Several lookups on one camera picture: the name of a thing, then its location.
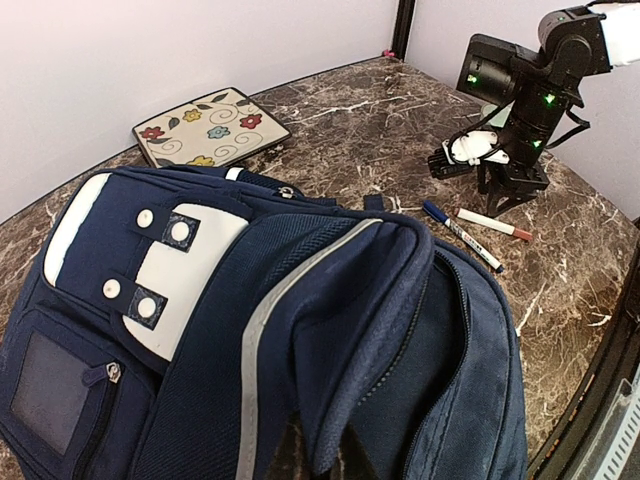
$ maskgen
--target marker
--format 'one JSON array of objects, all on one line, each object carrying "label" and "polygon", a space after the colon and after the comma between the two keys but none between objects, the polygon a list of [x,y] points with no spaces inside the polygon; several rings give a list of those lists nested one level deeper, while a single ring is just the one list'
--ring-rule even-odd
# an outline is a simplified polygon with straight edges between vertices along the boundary
[{"label": "marker", "polygon": [[500,262],[491,255],[486,248],[480,245],[477,241],[473,239],[471,235],[465,232],[457,223],[451,221],[449,217],[447,217],[442,210],[436,207],[429,200],[425,200],[422,206],[425,212],[427,212],[436,222],[440,222],[444,224],[449,230],[451,230],[456,237],[462,240],[464,243],[469,245],[482,259],[487,262],[491,267],[497,272],[504,272],[504,267],[500,264]]},{"label": "marker", "polygon": [[463,220],[477,223],[478,225],[482,225],[484,227],[492,228],[493,230],[497,230],[498,232],[506,233],[507,235],[511,235],[512,237],[521,238],[522,240],[526,240],[527,242],[533,240],[533,235],[529,232],[520,230],[513,225],[499,222],[497,220],[494,220],[493,218],[488,218],[483,215],[470,212],[469,210],[465,210],[464,208],[457,209],[456,216]]}]

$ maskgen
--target navy blue backpack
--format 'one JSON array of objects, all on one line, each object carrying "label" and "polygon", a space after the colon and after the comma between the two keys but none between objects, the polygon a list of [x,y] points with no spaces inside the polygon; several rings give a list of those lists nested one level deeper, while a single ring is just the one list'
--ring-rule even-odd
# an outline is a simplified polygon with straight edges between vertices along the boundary
[{"label": "navy blue backpack", "polygon": [[90,177],[0,348],[27,479],[265,478],[297,416],[381,479],[521,479],[518,342],[486,270],[420,222],[240,168]]}]

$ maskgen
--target marble table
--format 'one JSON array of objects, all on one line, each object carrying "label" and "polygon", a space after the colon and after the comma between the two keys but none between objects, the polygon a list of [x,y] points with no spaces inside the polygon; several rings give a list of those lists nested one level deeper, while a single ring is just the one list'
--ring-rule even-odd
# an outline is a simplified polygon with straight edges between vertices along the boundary
[{"label": "marble table", "polygon": [[[473,101],[417,70],[380,58],[276,87],[254,98],[293,132],[291,139],[245,161],[253,171],[291,182],[311,196],[336,197],[362,208],[362,196],[381,193],[396,212],[427,223],[429,198],[446,211],[482,211],[475,176],[431,178],[426,159],[444,138],[478,115]],[[535,202],[501,219],[534,233],[527,244],[466,224],[505,265],[498,281],[520,333],[529,453],[541,447],[580,383],[627,273],[638,230],[607,199],[550,154],[551,180]],[[99,167],[143,165],[137,148]],[[0,226],[0,337],[33,257],[81,175]],[[273,478],[308,478],[297,425],[283,440]],[[346,468],[343,450],[331,478],[368,478]],[[0,479],[20,478],[0,444]]]}]

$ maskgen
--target cable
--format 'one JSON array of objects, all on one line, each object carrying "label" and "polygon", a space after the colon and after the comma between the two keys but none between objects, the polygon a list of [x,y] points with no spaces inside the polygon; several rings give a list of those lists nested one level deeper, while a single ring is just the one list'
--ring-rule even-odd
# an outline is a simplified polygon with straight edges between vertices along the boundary
[{"label": "cable", "polygon": [[[449,139],[449,144],[447,145],[447,153],[449,154],[449,158],[451,159],[452,162],[454,163],[467,163],[466,161],[457,161],[455,158],[453,158],[453,144],[455,142],[457,142],[460,138],[464,137],[465,135],[469,134],[469,132],[473,132],[474,130],[478,130],[480,127],[483,127],[484,125],[486,125],[488,122],[490,122],[491,120],[493,120],[495,117],[498,116],[498,114],[500,112],[502,112],[502,110],[504,110],[505,108],[507,108],[507,106],[509,106],[509,104],[513,101],[513,99],[509,99],[508,101],[504,102],[502,105],[500,105],[498,108],[496,108],[493,112],[491,112],[489,115],[487,115],[486,117],[484,117],[482,120],[474,123],[473,125],[469,125],[466,128],[463,128],[462,130],[460,130],[457,133],[454,133],[453,136]],[[488,157],[490,157],[491,155],[493,155],[494,153],[493,150],[485,153],[485,155],[488,155]]]},{"label": "cable", "polygon": [[575,136],[575,135],[577,135],[579,133],[582,133],[585,130],[588,130],[588,129],[591,128],[591,123],[590,122],[588,122],[587,120],[583,120],[582,118],[577,116],[575,113],[573,113],[571,110],[567,110],[565,113],[567,114],[567,117],[569,117],[571,120],[573,120],[574,123],[577,123],[578,126],[576,128],[574,128],[573,130],[570,130],[567,133],[565,133],[564,135],[562,135],[555,142],[552,142],[552,143],[548,144],[545,147],[547,150],[551,150],[552,148],[559,147],[564,142],[569,140],[571,137],[573,137],[573,136]]}]

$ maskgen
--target backpack zipper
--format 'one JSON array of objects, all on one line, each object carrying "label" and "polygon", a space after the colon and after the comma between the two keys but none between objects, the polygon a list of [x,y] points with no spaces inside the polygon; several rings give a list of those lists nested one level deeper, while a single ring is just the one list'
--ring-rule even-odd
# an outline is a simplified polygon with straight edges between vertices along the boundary
[{"label": "backpack zipper", "polygon": [[418,317],[420,316],[420,310],[422,310],[422,304],[424,303],[424,298],[427,293],[428,283],[429,283],[429,278],[427,278],[424,281],[424,284],[422,285],[422,291],[420,292],[418,305],[416,306],[416,309],[413,312],[413,317],[411,318],[411,322],[409,323],[409,328],[407,329],[407,333],[405,334],[404,339],[402,340],[402,345],[400,345],[400,349],[398,350],[398,353],[396,353],[396,356],[391,362],[391,365],[382,374],[382,376],[376,382],[376,384],[373,387],[371,387],[371,389],[362,396],[362,398],[358,402],[358,406],[366,402],[367,399],[371,397],[375,393],[375,391],[378,388],[380,388],[384,384],[384,382],[386,382],[389,379],[389,377],[393,374],[393,371],[398,365],[398,363],[400,363],[400,360],[402,360],[402,357],[404,356],[404,353],[407,350],[407,347],[409,346],[409,342],[411,342],[411,338],[413,337],[413,332],[415,331],[416,323],[418,322]]},{"label": "backpack zipper", "polygon": [[102,438],[106,433],[107,427],[109,426],[109,420],[111,419],[111,412],[116,400],[116,394],[118,393],[118,383],[122,377],[122,372],[123,370],[119,363],[111,362],[107,365],[90,368],[82,375],[82,383],[89,388],[104,380],[109,380],[109,382],[107,384],[104,399],[102,400],[102,405],[100,406],[100,412],[98,414],[95,427],[91,432],[89,441],[80,454],[76,467],[73,471],[73,480],[82,480],[85,478],[89,465],[91,464],[92,457],[102,443]]},{"label": "backpack zipper", "polygon": [[409,451],[408,451],[407,456],[405,458],[404,468],[402,469],[402,478],[403,479],[407,478],[407,472],[409,471],[409,463],[411,462],[411,458],[413,457],[413,453],[414,453],[414,450],[416,448],[416,443],[417,443],[418,437],[420,437],[420,433],[422,433],[422,429],[424,428],[424,424],[425,424],[427,418],[429,417],[429,415],[431,415],[431,412],[433,411],[434,407],[442,399],[444,394],[449,390],[449,388],[451,387],[453,382],[458,378],[458,375],[460,375],[460,370],[462,369],[462,364],[464,363],[464,360],[465,360],[465,358],[467,356],[467,349],[468,349],[468,346],[469,346],[469,337],[470,337],[470,331],[471,331],[471,320],[470,320],[470,315],[469,315],[468,301],[466,300],[467,299],[467,295],[466,295],[466,291],[464,289],[464,286],[462,284],[462,277],[460,276],[460,272],[458,271],[456,266],[451,262],[451,260],[449,260],[447,257],[445,257],[443,254],[441,254],[438,251],[435,252],[435,255],[436,255],[436,257],[438,257],[440,260],[442,260],[449,267],[449,269],[453,273],[453,276],[455,277],[456,284],[458,286],[458,299],[460,301],[460,304],[462,305],[462,317],[463,317],[463,320],[464,320],[464,330],[465,330],[464,352],[462,353],[462,358],[458,362],[458,367],[456,368],[455,373],[449,379],[449,382],[447,383],[447,386],[444,389],[442,389],[442,392],[440,392],[440,395],[438,396],[436,401],[433,402],[433,405],[431,406],[431,408],[429,409],[427,414],[424,416],[424,419],[420,423],[420,427],[418,428],[418,431],[413,436],[413,440],[411,441],[411,446],[409,447]]}]

